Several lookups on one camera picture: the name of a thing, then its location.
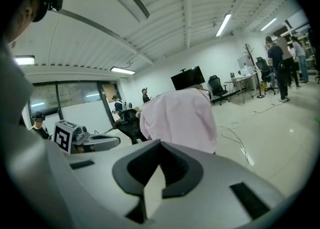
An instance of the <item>table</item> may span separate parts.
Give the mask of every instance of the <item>table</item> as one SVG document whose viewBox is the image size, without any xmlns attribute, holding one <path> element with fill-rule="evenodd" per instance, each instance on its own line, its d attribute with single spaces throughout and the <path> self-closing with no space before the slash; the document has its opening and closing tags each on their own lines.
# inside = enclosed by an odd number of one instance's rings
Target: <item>table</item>
<svg viewBox="0 0 320 229">
<path fill-rule="evenodd" d="M 229 92 L 230 94 L 232 94 L 234 92 L 234 89 L 236 88 L 237 91 L 239 91 L 237 83 L 240 84 L 240 86 L 243 86 L 245 88 L 245 91 L 242 91 L 242 87 L 241 87 L 241 93 L 242 93 L 242 101 L 243 103 L 245 103 L 245 99 L 246 99 L 246 92 L 249 93 L 249 95 L 252 97 L 252 99 L 254 99 L 254 95 L 252 95 L 252 92 L 249 90 L 248 88 L 248 83 L 246 82 L 247 79 L 251 78 L 252 76 L 254 76 L 256 74 L 256 72 L 250 74 L 250 75 L 245 75 L 245 76 L 239 76 L 239 77 L 235 77 L 232 78 L 231 80 L 228 80 L 224 83 L 229 83 Z"/>
</svg>

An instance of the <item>ceiling light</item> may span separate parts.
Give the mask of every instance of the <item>ceiling light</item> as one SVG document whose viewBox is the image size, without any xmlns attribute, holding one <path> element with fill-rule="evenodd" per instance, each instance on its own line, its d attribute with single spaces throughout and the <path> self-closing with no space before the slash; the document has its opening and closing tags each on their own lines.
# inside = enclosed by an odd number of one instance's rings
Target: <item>ceiling light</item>
<svg viewBox="0 0 320 229">
<path fill-rule="evenodd" d="M 226 27 L 229 19 L 231 18 L 231 14 L 225 14 L 223 22 L 219 28 L 219 31 L 216 33 L 216 37 L 220 36 L 224 28 Z"/>
<path fill-rule="evenodd" d="M 275 17 L 274 19 L 272 19 L 264 28 L 262 28 L 260 31 L 263 31 L 264 29 L 266 29 L 268 26 L 270 26 L 274 21 L 276 21 L 277 18 Z"/>
<path fill-rule="evenodd" d="M 123 68 L 116 67 L 116 66 L 113 66 L 113 67 L 110 69 L 110 71 L 112 71 L 112 72 L 117 72 L 117 73 L 123 73 L 123 74 L 129 74 L 129 75 L 133 75 L 133 74 L 136 73 L 135 71 L 123 69 Z"/>
<path fill-rule="evenodd" d="M 286 31 L 286 32 L 282 33 L 280 36 L 283 37 L 283 36 L 285 36 L 287 34 L 289 34 L 289 31 Z"/>
<path fill-rule="evenodd" d="M 89 98 L 89 97 L 94 97 L 94 96 L 99 96 L 99 93 L 98 93 L 98 94 L 86 95 L 85 97 L 86 97 L 86 98 Z"/>
<path fill-rule="evenodd" d="M 34 65 L 35 64 L 35 56 L 34 55 L 16 55 L 13 58 L 19 66 Z"/>
<path fill-rule="evenodd" d="M 45 102 L 35 103 L 35 104 L 32 104 L 31 107 L 38 107 L 38 106 L 42 106 L 44 104 L 45 104 Z"/>
</svg>

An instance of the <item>pink cloth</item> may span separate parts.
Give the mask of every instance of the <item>pink cloth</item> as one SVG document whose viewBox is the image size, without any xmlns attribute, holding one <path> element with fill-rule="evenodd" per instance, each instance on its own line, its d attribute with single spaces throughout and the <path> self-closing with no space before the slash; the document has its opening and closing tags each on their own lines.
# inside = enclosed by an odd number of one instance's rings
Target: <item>pink cloth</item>
<svg viewBox="0 0 320 229">
<path fill-rule="evenodd" d="M 207 92 L 195 88 L 167 92 L 142 106 L 140 130 L 147 139 L 213 154 L 217 127 Z"/>
</svg>

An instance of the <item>black monitor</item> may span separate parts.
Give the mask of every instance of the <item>black monitor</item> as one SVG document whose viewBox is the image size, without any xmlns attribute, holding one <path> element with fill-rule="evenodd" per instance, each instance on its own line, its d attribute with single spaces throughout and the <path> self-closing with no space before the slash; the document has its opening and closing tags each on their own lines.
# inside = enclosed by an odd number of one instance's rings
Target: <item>black monitor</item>
<svg viewBox="0 0 320 229">
<path fill-rule="evenodd" d="M 199 66 L 193 67 L 192 69 L 179 73 L 171 77 L 171 80 L 177 91 L 205 82 L 204 76 L 202 75 Z"/>
</svg>

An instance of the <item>white floor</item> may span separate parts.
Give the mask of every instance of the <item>white floor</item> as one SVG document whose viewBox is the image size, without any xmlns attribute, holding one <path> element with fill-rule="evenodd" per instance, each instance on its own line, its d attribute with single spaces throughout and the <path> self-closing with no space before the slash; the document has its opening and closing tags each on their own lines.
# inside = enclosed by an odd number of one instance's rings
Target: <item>white floor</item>
<svg viewBox="0 0 320 229">
<path fill-rule="evenodd" d="M 231 102 L 223 101 L 222 106 L 219 103 L 212 106 L 218 127 L 216 154 L 256 173 L 286 197 L 301 189 L 319 154 L 320 125 L 315 118 L 320 118 L 320 84 L 309 82 L 300 89 L 293 87 L 289 89 L 289 97 L 289 102 L 281 104 L 280 94 L 268 92 L 262 99 L 251 99 L 247 93 L 245 104 L 240 94 L 232 96 Z M 257 113 L 272 104 L 281 105 Z M 229 129 L 242 141 L 249 162 L 240 144 L 235 142 L 239 140 Z M 121 138 L 117 148 L 131 144 L 121 132 L 111 133 Z M 164 177 L 158 168 L 145 188 L 148 216 L 160 204 L 164 187 Z"/>
</svg>

